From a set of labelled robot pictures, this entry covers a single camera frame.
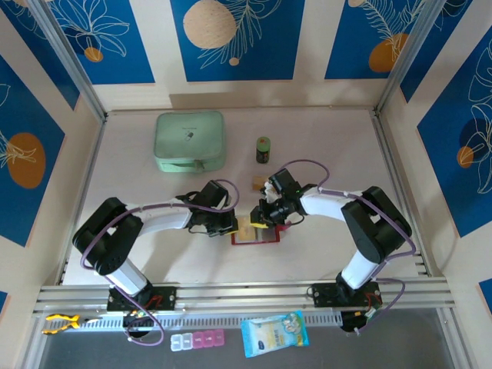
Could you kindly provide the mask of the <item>blue wet wipes packet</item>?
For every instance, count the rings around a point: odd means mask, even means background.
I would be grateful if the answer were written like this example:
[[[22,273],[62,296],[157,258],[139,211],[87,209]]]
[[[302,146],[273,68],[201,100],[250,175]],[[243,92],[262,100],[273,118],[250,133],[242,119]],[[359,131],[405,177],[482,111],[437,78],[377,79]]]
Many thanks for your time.
[[[241,336],[246,358],[310,345],[301,311],[242,321]]]

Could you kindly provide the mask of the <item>aluminium table side rail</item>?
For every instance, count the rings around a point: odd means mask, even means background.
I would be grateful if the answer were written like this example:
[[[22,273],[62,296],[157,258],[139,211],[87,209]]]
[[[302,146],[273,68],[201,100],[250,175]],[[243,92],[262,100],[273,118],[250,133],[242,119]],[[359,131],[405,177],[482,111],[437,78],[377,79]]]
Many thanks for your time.
[[[412,240],[414,241],[417,249],[414,256],[417,259],[415,262],[417,274],[419,276],[434,277],[434,267],[428,260],[424,240],[422,239],[421,231],[411,204],[411,191],[408,187],[403,162],[397,152],[396,144],[392,139],[387,123],[382,118],[374,115],[371,120],[373,122],[378,143],[390,175],[398,207],[407,219],[413,231]]]

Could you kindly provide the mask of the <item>white and pink pill organizer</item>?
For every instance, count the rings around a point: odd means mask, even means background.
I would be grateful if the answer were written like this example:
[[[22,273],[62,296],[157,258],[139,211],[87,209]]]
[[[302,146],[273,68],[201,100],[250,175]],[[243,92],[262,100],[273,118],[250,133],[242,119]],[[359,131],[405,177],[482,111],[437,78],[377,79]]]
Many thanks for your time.
[[[222,329],[195,331],[191,333],[173,334],[170,348],[172,352],[221,347],[225,343]]]

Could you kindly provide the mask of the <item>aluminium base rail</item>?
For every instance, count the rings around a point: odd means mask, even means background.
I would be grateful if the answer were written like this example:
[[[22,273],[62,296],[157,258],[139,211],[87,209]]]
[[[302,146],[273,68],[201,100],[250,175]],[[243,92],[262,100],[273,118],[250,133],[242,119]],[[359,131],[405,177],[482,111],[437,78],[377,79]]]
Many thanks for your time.
[[[405,287],[393,306],[405,308],[453,308],[455,300],[444,277],[381,278],[378,281],[384,304],[389,304]],[[308,297],[313,281],[252,282],[252,283],[163,283],[163,288],[175,287],[175,311],[225,313],[269,312],[288,308],[312,311],[314,302]],[[43,286],[33,312],[51,310],[104,310],[109,296],[108,286],[59,285]]]

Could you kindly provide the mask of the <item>yellow handled pliers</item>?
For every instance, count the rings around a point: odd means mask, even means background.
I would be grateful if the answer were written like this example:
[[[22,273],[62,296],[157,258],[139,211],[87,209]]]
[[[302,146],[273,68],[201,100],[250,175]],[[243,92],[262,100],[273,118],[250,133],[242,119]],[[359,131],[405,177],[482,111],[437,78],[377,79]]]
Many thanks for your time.
[[[50,323],[49,328],[42,330],[44,335],[54,335],[69,329],[79,329],[84,324],[95,323],[100,321],[102,317],[81,316],[79,314],[50,314],[45,318],[45,322]]]

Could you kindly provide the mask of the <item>dark bottle with green lid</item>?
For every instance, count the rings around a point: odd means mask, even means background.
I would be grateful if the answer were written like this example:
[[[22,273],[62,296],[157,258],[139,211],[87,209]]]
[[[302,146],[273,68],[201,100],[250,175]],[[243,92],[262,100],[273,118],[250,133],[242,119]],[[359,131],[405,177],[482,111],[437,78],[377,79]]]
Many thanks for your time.
[[[266,136],[261,136],[256,141],[256,162],[267,164],[270,158],[271,140]]]

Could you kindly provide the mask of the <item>aluminium frame post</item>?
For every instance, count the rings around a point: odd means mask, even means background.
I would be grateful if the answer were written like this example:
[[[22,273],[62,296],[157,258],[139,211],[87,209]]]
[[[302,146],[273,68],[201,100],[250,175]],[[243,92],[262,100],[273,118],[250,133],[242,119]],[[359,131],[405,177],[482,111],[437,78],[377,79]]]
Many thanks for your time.
[[[45,0],[26,0],[26,2],[40,29],[48,39],[50,46],[80,91],[89,109],[97,121],[103,125],[106,122],[107,112],[48,3]]]
[[[374,106],[374,113],[377,118],[382,115],[382,112],[387,107],[393,93],[399,88],[420,51],[422,44],[434,26],[445,2],[446,0],[425,0],[422,12],[417,17],[415,25],[404,44],[404,48],[387,78],[381,96]]]

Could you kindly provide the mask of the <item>red leather card holder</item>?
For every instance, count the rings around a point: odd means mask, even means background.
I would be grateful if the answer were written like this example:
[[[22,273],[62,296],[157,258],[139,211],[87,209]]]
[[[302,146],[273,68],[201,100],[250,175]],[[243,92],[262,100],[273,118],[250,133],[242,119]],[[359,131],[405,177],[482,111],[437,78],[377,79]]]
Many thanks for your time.
[[[231,236],[232,245],[252,245],[252,244],[273,244],[279,243],[281,240],[281,232],[286,230],[284,226],[276,226],[275,228],[255,228],[257,239],[252,242],[239,242],[238,232]]]

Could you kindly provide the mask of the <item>mint green zip pouch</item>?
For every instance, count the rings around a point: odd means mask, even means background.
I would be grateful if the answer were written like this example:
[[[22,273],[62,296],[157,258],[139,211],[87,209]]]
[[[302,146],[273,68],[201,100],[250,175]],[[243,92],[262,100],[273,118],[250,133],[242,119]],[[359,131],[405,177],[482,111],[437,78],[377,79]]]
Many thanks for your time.
[[[219,111],[169,112],[158,116],[154,157],[167,173],[217,171],[226,162],[224,116]]]

